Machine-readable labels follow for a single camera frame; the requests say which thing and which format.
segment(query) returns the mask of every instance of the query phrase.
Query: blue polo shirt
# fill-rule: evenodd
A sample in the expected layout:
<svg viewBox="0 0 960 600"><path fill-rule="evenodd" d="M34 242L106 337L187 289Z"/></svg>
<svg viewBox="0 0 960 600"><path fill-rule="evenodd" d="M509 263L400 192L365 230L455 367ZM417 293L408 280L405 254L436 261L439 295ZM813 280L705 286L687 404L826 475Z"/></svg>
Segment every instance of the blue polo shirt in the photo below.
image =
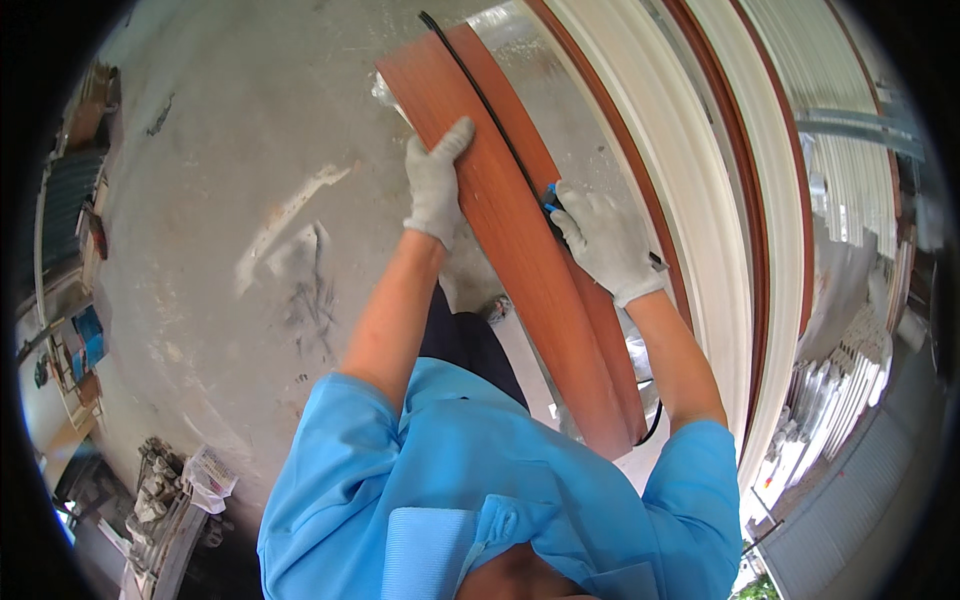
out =
<svg viewBox="0 0 960 600"><path fill-rule="evenodd" d="M529 541L603 600L726 598L739 563L731 433L670 437L642 498L618 468L477 375L418 359L398 419L373 386L313 389L260 525L267 598L449 599Z"/></svg>

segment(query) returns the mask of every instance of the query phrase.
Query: foot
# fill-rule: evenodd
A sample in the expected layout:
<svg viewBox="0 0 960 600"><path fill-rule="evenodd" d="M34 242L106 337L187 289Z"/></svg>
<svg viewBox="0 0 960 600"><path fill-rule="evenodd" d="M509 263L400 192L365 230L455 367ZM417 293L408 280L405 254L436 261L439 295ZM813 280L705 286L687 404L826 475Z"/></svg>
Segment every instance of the foot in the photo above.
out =
<svg viewBox="0 0 960 600"><path fill-rule="evenodd" d="M514 312L514 303L505 294L488 300L477 314L483 317L491 327L501 323L510 313Z"/></svg>

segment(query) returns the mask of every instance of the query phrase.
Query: hand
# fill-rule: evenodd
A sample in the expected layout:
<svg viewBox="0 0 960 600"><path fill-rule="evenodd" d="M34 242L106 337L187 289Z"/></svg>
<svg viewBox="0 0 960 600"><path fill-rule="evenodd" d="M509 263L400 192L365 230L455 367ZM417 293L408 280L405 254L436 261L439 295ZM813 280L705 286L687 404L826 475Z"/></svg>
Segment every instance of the hand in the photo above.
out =
<svg viewBox="0 0 960 600"><path fill-rule="evenodd" d="M613 294L613 302L627 302L663 289L650 263L650 243L641 223L635 222L606 194L582 195L565 181L557 182L557 198L564 210L550 219L564 233L577 264Z"/></svg>
<svg viewBox="0 0 960 600"><path fill-rule="evenodd" d="M457 204L457 172L453 161L471 139L473 121L460 117L429 153L416 135L407 142L407 179L413 204L403 226L432 235L448 252L453 247L453 230L464 218Z"/></svg>

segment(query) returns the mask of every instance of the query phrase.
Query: brown wood-grain profile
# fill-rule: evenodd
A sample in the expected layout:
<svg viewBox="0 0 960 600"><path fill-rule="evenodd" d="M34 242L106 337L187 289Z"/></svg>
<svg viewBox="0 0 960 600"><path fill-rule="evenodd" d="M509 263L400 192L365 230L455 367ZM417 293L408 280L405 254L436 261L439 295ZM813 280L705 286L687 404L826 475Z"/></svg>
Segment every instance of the brown wood-grain profile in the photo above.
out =
<svg viewBox="0 0 960 600"><path fill-rule="evenodd" d="M660 241L660 247L663 251L663 260L670 266L668 274L670 275L670 284L673 287L673 296L677 303L677 311L683 318L686 326L693 330L693 321L690 316L690 304L686 295L684 285L684 276L680 271L680 259L677 256L676 247L673 244L673 238L670 235L670 227L666 223L666 217L663 214L663 207L660 205L660 199L657 196L657 190L654 187L653 180L650 179L650 173L643 162L643 157L636 148L634 138L630 135L626 122L616 108L616 103L610 95L610 92L604 87L603 82L597 75L593 66L590 64L587 56L584 54L577 42L566 30L557 16L543 3L543 0L526 0L527 6L543 23L547 31L557 40L560 46L566 52L566 55L573 62L577 72L584 79L590 93L596 100L600 111L610 125L613 131L613 137L623 150L630 170L634 174L636 185L640 189L640 195L647 205L650 213L650 221L657 233Z"/></svg>
<svg viewBox="0 0 960 600"><path fill-rule="evenodd" d="M478 68L477 73L471 70L471 75L475 79L480 75L487 82L490 74L477 67L484 59L472 56L482 50L480 54L488 57L486 48L469 43L463 31L450 34L465 64ZM467 77L432 32L377 60L375 65L426 147L436 145L459 117L473 119L476 135L457 161L464 215L513 300L587 446L608 459L629 452L633 435L580 289L564 259L565 252ZM491 102L504 92L516 96L509 85L506 89L484 89ZM504 119L510 115L497 116ZM511 140L521 141L513 136ZM537 170L538 177L542 177L541 169L546 171L542 165L536 169L533 163L525 165ZM617 331L617 335L623 345L622 334Z"/></svg>
<svg viewBox="0 0 960 600"><path fill-rule="evenodd" d="M534 186L538 190L545 190L549 183L560 179L560 171L503 70L469 25L459 25L444 33L467 71L480 89L484 90L493 114L497 115L500 125L513 143ZM596 334L620 412L627 423L632 441L636 443L646 434L647 421L643 415L643 402L636 389L634 364L624 345L623 331L620 329L620 321L616 317L610 293L581 269L569 252L564 249L562 254Z"/></svg>
<svg viewBox="0 0 960 600"><path fill-rule="evenodd" d="M747 406L747 424L743 444L750 436L756 405L759 402L760 383L767 361L767 341L770 328L770 243L767 237L766 210L760 188L753 146L747 132L740 105L720 59L707 38L696 15L684 0L662 0L673 20L683 32L687 43L703 69L713 98L720 108L724 128L730 137L737 175L743 189L747 212L747 230L750 236L751 261L754 275L754 340L751 364L750 402Z"/></svg>
<svg viewBox="0 0 960 600"><path fill-rule="evenodd" d="M770 83L773 85L774 93L777 95L777 103L780 105L780 112L783 114L783 125L786 127L787 137L790 138L793 162L797 168L797 181L800 184L800 211L804 221L804 298L800 309L800 331L798 335L804 335L806 324L810 320L810 311L813 308L813 204L810 203L810 183L806 178L804 149L800 145L800 132L797 130L797 121L793 116L793 109L787 99L786 90L783 88L783 82L780 80L777 67L774 65L767 47L763 44L763 38L760 37L754 22L743 9L743 6L740 5L739 0L730 0L730 3L743 22L743 26L747 29L750 39L754 41L756 51L763 61L763 67L767 70L767 75L770 76Z"/></svg>

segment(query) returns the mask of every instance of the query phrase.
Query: blue tool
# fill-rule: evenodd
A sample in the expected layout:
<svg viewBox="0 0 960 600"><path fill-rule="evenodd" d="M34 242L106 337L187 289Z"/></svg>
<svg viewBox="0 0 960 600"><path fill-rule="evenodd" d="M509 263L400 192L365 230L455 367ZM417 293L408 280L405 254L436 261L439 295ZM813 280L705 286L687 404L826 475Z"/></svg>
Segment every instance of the blue tool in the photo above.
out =
<svg viewBox="0 0 960 600"><path fill-rule="evenodd" d="M556 183L547 185L546 191L540 196L540 210L543 212L543 216L546 218L546 223L550 226L550 230L553 231L553 236L557 238L557 241L563 244L564 248L569 252L570 247L566 244L566 240L564 240L564 233L560 231L560 228L554 225L553 220L550 219L551 212L564 210L564 205L560 202L560 199L557 198ZM650 262L653 264L654 270L658 273L667 269L667 264L663 262L663 259L652 252L650 252Z"/></svg>

